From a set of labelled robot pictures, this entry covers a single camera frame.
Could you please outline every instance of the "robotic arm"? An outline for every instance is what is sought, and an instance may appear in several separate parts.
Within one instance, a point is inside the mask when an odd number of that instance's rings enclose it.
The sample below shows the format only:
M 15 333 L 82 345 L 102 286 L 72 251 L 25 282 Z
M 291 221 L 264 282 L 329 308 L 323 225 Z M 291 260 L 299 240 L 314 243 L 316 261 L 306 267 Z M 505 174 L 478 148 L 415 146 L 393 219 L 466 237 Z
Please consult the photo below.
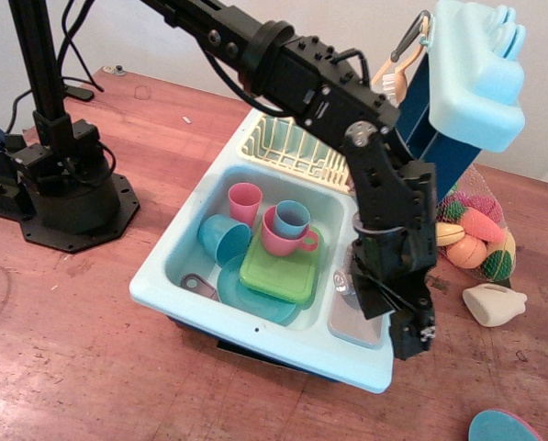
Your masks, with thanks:
M 264 96 L 300 127 L 345 156 L 359 213 L 350 272 L 367 319 L 389 311 L 395 354 L 428 350 L 434 310 L 425 285 L 437 259 L 434 167 L 409 154 L 399 116 L 370 89 L 360 51 L 338 53 L 284 21 L 261 24 L 212 0 L 142 0 L 193 35 L 211 63 L 239 73 L 246 94 Z M 361 77 L 348 63 L 362 59 Z
M 435 319 L 425 276 L 437 259 L 434 166 L 408 152 L 396 130 L 399 110 L 371 90 L 361 52 L 337 52 L 317 36 L 297 35 L 284 21 L 261 24 L 216 0 L 141 1 L 169 26 L 194 36 L 215 69 L 218 59 L 238 72 L 244 99 L 259 106 L 252 98 L 265 97 L 281 110 L 261 110 L 292 117 L 345 156 L 359 207 L 350 273 L 363 313 L 371 319 L 394 311 L 396 357 L 429 350 Z M 107 163 L 96 127 L 72 124 L 63 109 L 45 0 L 9 3 L 40 139 L 8 149 L 20 184 L 7 184 L 27 191 L 32 202 L 17 216 L 24 219 L 25 237 L 35 240 L 45 229 L 42 242 L 68 252 L 118 237 L 139 203 L 125 177 Z M 348 62 L 355 56 L 361 76 Z

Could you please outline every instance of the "blue mug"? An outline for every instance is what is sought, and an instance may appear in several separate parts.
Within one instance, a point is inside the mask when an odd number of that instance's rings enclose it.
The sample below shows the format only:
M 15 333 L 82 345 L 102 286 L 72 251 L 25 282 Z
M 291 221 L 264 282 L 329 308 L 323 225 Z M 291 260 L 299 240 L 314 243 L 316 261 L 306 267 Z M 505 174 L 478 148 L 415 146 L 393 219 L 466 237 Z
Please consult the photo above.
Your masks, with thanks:
M 252 231 L 247 224 L 223 214 L 210 216 L 198 230 L 200 243 L 220 266 L 246 253 L 251 238 Z
M 283 200 L 275 206 L 274 233 L 284 239 L 297 239 L 310 224 L 310 212 L 295 200 Z

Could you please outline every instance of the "mesh bag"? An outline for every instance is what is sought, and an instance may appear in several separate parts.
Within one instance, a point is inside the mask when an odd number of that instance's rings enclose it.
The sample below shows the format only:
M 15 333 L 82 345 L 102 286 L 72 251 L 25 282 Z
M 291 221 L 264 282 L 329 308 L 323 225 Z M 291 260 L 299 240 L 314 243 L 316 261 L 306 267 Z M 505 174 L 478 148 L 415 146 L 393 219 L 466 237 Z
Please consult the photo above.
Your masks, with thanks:
M 473 166 L 437 208 L 437 245 L 452 264 L 480 280 L 505 280 L 514 270 L 514 238 L 500 204 Z

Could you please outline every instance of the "sink basin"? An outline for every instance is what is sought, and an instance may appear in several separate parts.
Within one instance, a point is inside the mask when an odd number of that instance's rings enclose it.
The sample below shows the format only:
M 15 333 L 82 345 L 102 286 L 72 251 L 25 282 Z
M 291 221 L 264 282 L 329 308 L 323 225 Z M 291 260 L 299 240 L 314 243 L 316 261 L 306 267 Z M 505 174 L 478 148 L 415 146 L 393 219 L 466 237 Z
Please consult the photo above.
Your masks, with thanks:
M 322 377 L 379 393 L 391 381 L 393 351 L 389 317 L 378 321 L 376 345 L 364 347 L 332 334 L 328 327 L 335 295 L 332 275 L 343 267 L 345 250 L 355 239 L 352 197 L 237 155 L 241 145 L 254 142 L 263 114 L 252 111 L 207 170 L 130 283 L 132 298 L 229 343 Z M 189 273 L 217 286 L 220 267 L 196 234 L 203 220 L 229 214 L 227 192 L 238 182 L 251 182 L 263 192 L 253 227 L 272 205 L 284 199 L 304 204 L 323 237 L 316 291 L 283 322 L 274 323 L 180 287 Z

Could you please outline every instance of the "pink cup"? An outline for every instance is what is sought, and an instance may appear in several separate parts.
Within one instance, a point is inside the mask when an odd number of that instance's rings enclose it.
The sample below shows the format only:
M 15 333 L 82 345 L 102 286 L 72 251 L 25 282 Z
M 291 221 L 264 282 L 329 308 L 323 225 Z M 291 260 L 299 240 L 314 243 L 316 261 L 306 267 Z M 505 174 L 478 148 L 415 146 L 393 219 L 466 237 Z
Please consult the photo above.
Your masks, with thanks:
M 285 239 L 274 233 L 275 207 L 270 207 L 263 214 L 262 244 L 269 254 L 284 257 L 291 255 L 296 249 L 312 252 L 319 246 L 319 236 L 306 227 L 295 239 Z
M 251 228 L 262 198 L 263 193 L 255 184 L 235 184 L 229 189 L 229 215 L 235 221 L 246 223 Z

